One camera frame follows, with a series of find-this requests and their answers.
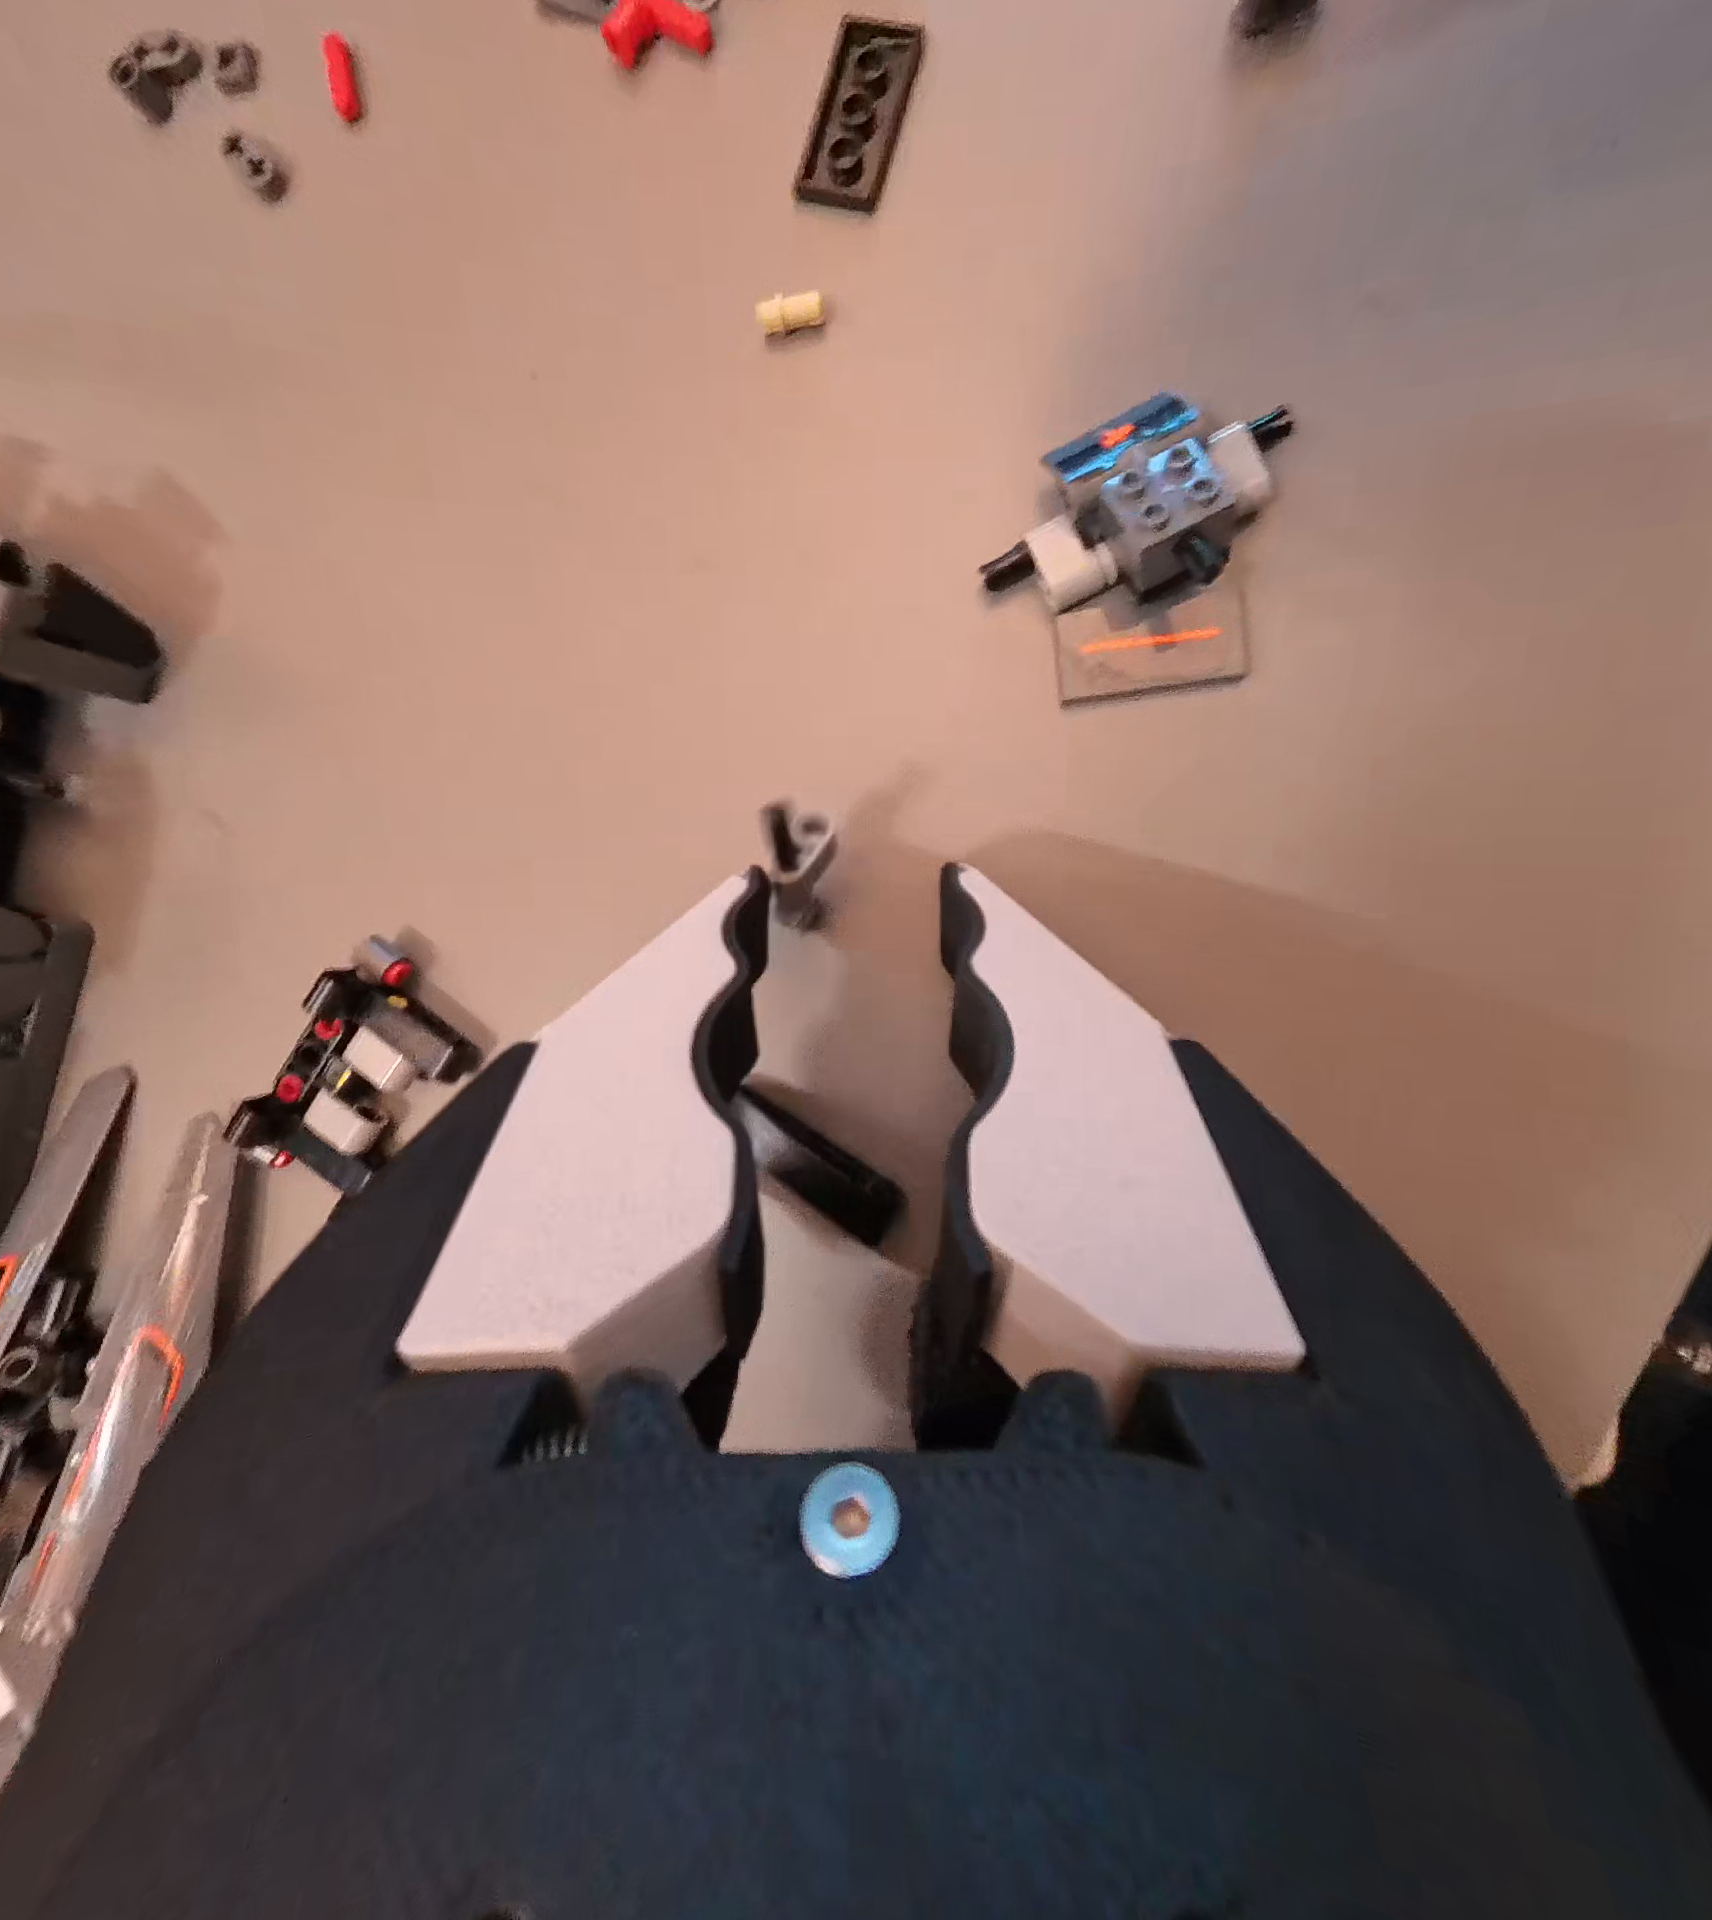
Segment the red lego angle connector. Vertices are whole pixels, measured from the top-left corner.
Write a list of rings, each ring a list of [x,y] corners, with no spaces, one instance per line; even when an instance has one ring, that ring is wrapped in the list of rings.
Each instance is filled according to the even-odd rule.
[[[627,71],[634,71],[659,43],[702,59],[716,43],[711,11],[690,2],[615,2],[604,9],[598,32]]]

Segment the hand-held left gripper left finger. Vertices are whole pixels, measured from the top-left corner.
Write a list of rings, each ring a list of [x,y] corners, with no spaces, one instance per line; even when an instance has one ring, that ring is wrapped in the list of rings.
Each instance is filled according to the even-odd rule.
[[[737,1098],[771,903],[762,868],[727,876],[535,1036],[396,1335],[405,1368],[556,1374],[581,1402],[650,1374],[720,1444],[765,1304]]]

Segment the black white lego frame subassembly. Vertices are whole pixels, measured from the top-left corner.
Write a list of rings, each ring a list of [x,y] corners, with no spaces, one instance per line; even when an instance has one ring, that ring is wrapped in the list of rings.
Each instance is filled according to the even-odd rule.
[[[245,1162],[303,1165],[352,1197],[388,1163],[406,1096],[483,1064],[479,1037],[425,994],[412,947],[373,934],[347,965],[316,974],[296,1041],[269,1090],[233,1110],[224,1137]]]

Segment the grey blue lego block subassembly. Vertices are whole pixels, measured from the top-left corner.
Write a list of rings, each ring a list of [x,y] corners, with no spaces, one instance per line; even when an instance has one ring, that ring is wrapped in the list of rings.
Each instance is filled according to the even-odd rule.
[[[1116,590],[1149,606],[1212,588],[1270,505],[1274,451],[1296,427],[1287,403],[1211,426],[1172,391],[1136,401],[1042,453],[1057,514],[980,563],[980,588],[1032,583],[1057,613]]]

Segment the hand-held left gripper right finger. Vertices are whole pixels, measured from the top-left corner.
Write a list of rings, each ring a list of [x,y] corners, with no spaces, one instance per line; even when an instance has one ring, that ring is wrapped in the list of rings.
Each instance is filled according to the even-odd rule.
[[[1166,1025],[962,862],[938,947],[969,1104],[912,1319],[917,1445],[991,1445],[1058,1374],[1107,1427],[1164,1369],[1298,1374],[1307,1335]]]

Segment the dark lego plate with holes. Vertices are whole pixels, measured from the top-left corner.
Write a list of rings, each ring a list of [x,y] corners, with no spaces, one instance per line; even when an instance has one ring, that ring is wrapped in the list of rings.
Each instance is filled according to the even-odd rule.
[[[921,22],[845,14],[792,179],[798,204],[878,209],[925,51]]]

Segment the clear orange-striped lego panel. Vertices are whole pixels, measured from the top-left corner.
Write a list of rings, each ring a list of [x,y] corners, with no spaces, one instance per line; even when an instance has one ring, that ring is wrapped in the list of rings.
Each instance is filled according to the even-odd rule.
[[[1055,644],[1063,707],[1232,686],[1252,663],[1246,591],[1232,573],[1149,602],[1110,588],[1061,611]]]

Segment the black curved lego beam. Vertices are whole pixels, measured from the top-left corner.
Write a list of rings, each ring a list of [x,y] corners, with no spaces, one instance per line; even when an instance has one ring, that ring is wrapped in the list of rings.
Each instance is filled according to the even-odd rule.
[[[762,1086],[746,1083],[732,1105],[760,1176],[857,1244],[885,1248],[907,1206],[905,1188],[893,1176]]]

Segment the black axle white connector subassembly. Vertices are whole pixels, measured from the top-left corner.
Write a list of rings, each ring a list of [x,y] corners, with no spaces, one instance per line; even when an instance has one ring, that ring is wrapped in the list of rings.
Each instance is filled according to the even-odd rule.
[[[772,920],[796,934],[819,934],[830,917],[824,886],[841,851],[835,819],[789,799],[772,799],[762,806],[760,821]]]

